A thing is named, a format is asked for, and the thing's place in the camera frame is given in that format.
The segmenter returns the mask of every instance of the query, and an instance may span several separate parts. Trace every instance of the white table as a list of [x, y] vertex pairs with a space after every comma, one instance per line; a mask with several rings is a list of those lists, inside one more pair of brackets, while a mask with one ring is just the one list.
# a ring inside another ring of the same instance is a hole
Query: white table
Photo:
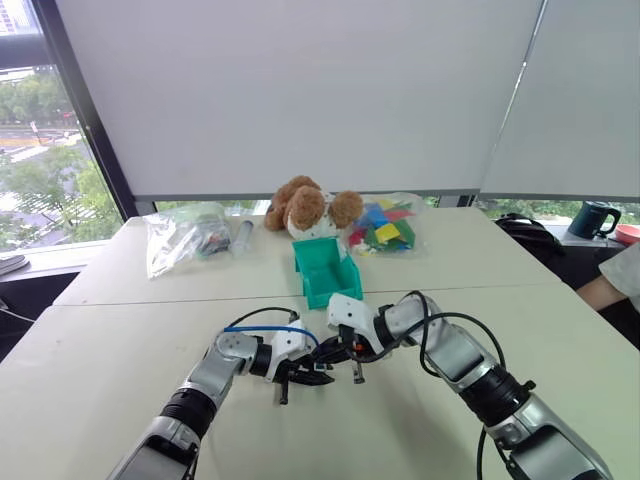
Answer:
[[[131, 219], [54, 305], [284, 297], [300, 295], [291, 237], [269, 232], [254, 217], [253, 251], [234, 260], [214, 256], [149, 281], [147, 232]], [[234, 225], [240, 219], [234, 218]], [[358, 257], [365, 292], [416, 288], [536, 285], [560, 280], [475, 208], [433, 208], [424, 214], [426, 255], [413, 258]]]
[[[640, 478], [638, 352], [568, 287], [425, 293], [445, 310], [487, 323], [516, 378], [538, 383], [538, 394], [616, 479]], [[365, 300], [377, 306], [398, 297]], [[3, 478], [104, 479], [214, 333], [267, 305], [306, 311], [303, 297], [49, 308], [0, 364]], [[254, 321], [284, 323], [282, 315]], [[326, 334], [324, 312], [303, 318]], [[443, 382], [421, 371], [417, 355], [401, 349], [365, 366], [364, 385], [353, 385], [344, 364], [332, 385], [292, 386], [286, 407], [274, 404], [272, 385], [237, 378], [205, 437], [197, 478], [474, 478], [480, 423]], [[485, 478], [510, 478], [490, 444]]]

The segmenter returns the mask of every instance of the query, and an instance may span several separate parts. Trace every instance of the blue cable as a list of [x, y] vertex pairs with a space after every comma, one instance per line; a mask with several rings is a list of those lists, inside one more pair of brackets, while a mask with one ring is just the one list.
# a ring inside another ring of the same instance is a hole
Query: blue cable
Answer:
[[302, 328], [295, 327], [284, 327], [284, 326], [275, 326], [275, 325], [256, 325], [255, 327], [227, 327], [223, 330], [224, 332], [295, 332], [302, 333], [307, 337], [311, 337], [313, 342], [316, 344], [316, 347], [320, 346], [320, 342], [316, 338], [316, 336], [311, 333], [309, 330], [304, 330]]

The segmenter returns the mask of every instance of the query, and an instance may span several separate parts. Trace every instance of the black bag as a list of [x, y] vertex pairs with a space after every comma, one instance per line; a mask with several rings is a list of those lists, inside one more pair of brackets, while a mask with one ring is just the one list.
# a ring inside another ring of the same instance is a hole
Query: black bag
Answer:
[[554, 255], [565, 255], [560, 241], [529, 217], [507, 213], [496, 220], [496, 225], [542, 263], [547, 263]]

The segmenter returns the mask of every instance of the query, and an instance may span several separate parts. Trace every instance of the white window shade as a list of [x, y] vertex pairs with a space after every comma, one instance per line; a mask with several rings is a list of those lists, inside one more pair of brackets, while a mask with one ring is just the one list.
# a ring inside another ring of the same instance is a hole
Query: white window shade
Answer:
[[638, 0], [550, 1], [482, 187], [640, 201]]
[[134, 195], [467, 190], [538, 0], [58, 0]]

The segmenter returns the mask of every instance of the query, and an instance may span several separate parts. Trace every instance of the person's arm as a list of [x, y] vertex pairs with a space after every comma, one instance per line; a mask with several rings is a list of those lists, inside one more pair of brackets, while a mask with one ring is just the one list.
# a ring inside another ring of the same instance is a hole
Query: person's arm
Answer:
[[599, 268], [602, 275], [576, 292], [594, 310], [640, 295], [640, 243], [601, 263]]
[[611, 285], [603, 275], [580, 287], [576, 293], [594, 310], [602, 310], [627, 298], [624, 293]]

